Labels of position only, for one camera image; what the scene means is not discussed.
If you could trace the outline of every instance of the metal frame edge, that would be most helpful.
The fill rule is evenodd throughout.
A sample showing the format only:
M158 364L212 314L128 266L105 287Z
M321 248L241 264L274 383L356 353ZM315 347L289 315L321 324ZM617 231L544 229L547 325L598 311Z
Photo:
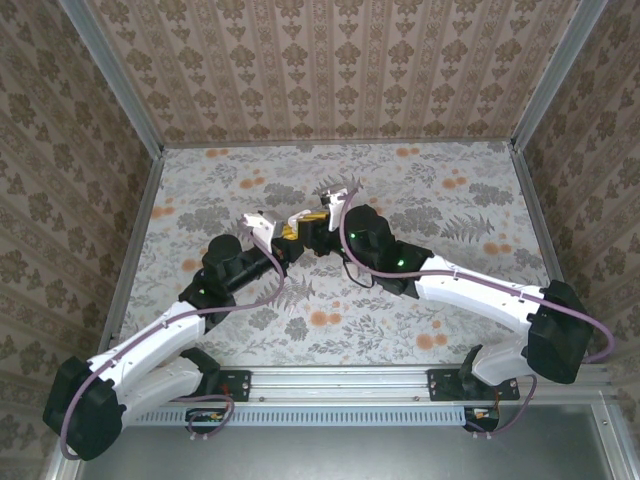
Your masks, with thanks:
M513 132L516 150L523 151L529 143L606 5L607 0L585 0L577 6Z
M149 155L154 161L157 160L161 155L161 137L129 82L126 70L113 54L113 49L87 2L60 0L60 4L87 46L93 61L100 68L118 103L129 117Z
M109 342L114 332L120 328L124 320L127 304L129 303L129 296L133 288L133 281L138 269L138 262L140 261L140 254L142 253L142 246L144 245L144 239L147 234L147 227L151 219L151 211L153 210L156 193L160 187L163 167L163 158L159 158L151 164L147 185L145 186L138 209L138 215L136 216L131 237L129 238L127 253L122 263L116 290L111 300L111 306L109 307L109 313L107 314L102 336L100 337L98 352L104 352L109 348Z
M313 140L252 140L248 142L190 142L176 144L168 142L164 146L167 149L181 150L189 148L223 148L223 147L314 147L317 145L402 145L402 144L430 144L430 143L496 143L508 142L509 137L452 137L452 138L336 138L333 140L323 140L316 138Z
M638 480L638 455L620 407L602 399L591 409L614 480Z
M49 467L45 470L44 475L40 476L40 480L76 480L80 478L84 462L73 462L62 456L58 442L53 449Z
M513 167L520 183L520 189L522 190L522 196L524 197L527 210L529 211L529 217L531 218L531 224L533 225L533 231L538 239L538 246L542 254L542 260L547 267L547 274L551 280L564 281L562 269L560 268L560 262L558 262L558 256L553 248L553 241L551 240L551 234L547 228L547 223L544 220L544 214L536 189L533 186L533 180L529 173L529 167L524 158L522 150L516 150L513 146L509 145L509 152L511 153L511 160L513 161Z

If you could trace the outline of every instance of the floral wallpaper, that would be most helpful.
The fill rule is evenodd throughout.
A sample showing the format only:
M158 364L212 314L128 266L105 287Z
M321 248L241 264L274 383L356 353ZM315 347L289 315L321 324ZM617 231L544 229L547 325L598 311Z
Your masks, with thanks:
M177 299L210 240L238 235L243 213L268 209L287 218L319 206L318 189L337 182L360 182L356 202L374 206L398 238L498 278L548 283L506 142L177 149L164 156L120 340ZM264 298L275 286L269 273L236 302ZM471 346L508 334L451 305L363 289L336 256L306 252L274 303L232 313L199 346L223 365L416 364L461 362Z
M507 138L578 0L89 0L168 146Z
M525 158L567 281L616 336L640 440L640 2L609 2Z
M55 1L0 2L0 479L38 477L55 372L95 352L149 156Z

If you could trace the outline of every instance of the gray leaf pattern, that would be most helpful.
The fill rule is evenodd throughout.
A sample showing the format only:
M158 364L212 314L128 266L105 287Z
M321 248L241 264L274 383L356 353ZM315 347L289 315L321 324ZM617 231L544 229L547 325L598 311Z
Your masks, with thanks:
M164 158L121 340L175 301L212 237L241 233L243 213L266 207L288 218L318 208L318 192L336 183L361 186L354 204L375 208L398 239L514 282L548 281L506 143L169 149ZM3 265L8 279L24 278L19 259ZM415 364L460 362L509 333L452 305L364 290L333 255L305 252L287 274L270 305L230 314L198 345L223 365ZM266 273L236 303L276 288Z

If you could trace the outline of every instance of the patterned wall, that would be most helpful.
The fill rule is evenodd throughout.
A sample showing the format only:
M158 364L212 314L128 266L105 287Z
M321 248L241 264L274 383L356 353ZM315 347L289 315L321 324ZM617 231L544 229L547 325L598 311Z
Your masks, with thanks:
M0 2L0 479L43 465L49 385L95 352L149 166L57 2Z
M640 2L609 3L525 157L567 279L614 329L640 439Z
M577 0L90 0L164 142L508 137Z

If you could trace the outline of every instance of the floral tabletop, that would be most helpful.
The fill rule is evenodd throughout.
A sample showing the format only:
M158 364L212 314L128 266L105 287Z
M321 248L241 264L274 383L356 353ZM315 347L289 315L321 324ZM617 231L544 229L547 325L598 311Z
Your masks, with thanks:
M180 149L164 159L121 340L177 299L209 241L237 235L243 213L287 218L317 206L317 190L334 183L360 181L354 205L374 206L399 239L498 278L548 283L505 142ZM237 304L267 296L276 281L266 274ZM453 363L508 334L452 305L363 289L336 256L306 252L272 305L230 314L199 346L237 366Z

